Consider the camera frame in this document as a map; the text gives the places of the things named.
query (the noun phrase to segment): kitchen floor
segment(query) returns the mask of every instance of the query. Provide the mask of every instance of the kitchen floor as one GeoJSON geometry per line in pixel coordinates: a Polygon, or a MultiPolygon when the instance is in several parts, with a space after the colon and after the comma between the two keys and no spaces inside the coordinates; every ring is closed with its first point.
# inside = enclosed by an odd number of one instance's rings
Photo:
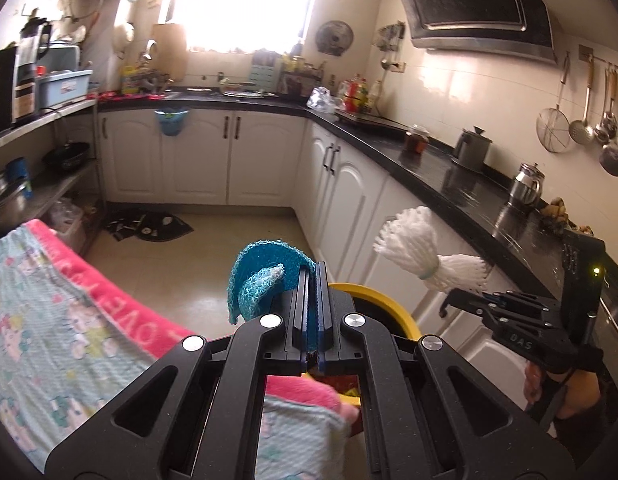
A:
{"type": "Polygon", "coordinates": [[[157,243],[118,242],[103,231],[86,260],[140,303],[210,340],[236,329],[228,321],[227,282],[246,245],[280,239],[311,256],[295,216],[178,216],[192,233],[157,243]]]}

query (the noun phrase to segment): blue scrubbing cloth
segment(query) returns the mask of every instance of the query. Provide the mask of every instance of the blue scrubbing cloth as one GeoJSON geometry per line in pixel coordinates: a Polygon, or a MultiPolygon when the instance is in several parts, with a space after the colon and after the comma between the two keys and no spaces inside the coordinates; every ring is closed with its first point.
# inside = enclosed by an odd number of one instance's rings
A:
{"type": "Polygon", "coordinates": [[[280,240],[260,240],[246,246],[229,275],[229,322],[236,324],[238,316],[248,321],[266,314],[273,296],[297,287],[301,266],[315,272],[311,258],[280,240]]]}

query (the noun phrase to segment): white mop head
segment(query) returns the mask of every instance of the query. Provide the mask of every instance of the white mop head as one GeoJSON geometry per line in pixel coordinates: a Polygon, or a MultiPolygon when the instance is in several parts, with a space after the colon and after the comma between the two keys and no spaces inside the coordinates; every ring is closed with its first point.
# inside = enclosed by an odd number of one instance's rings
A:
{"type": "Polygon", "coordinates": [[[385,223],[375,239],[374,251],[418,276],[430,290],[484,290],[487,269],[482,258],[467,254],[438,256],[428,207],[406,209],[385,223]]]}

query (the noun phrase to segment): microwave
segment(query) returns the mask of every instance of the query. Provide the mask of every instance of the microwave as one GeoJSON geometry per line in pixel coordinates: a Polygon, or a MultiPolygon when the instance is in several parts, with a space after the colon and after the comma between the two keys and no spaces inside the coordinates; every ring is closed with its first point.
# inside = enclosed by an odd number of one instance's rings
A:
{"type": "Polygon", "coordinates": [[[477,50],[556,62],[542,0],[401,0],[418,48],[477,50]]]}
{"type": "Polygon", "coordinates": [[[15,46],[0,50],[0,132],[10,129],[13,123],[17,50],[15,46]]]}

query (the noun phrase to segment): cutting board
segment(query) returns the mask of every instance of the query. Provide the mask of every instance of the cutting board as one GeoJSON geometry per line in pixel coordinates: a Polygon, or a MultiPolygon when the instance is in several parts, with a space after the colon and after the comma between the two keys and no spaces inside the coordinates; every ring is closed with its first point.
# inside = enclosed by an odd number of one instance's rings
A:
{"type": "Polygon", "coordinates": [[[155,23],[151,29],[150,67],[182,81],[187,68],[187,35],[179,23],[155,23]]]}

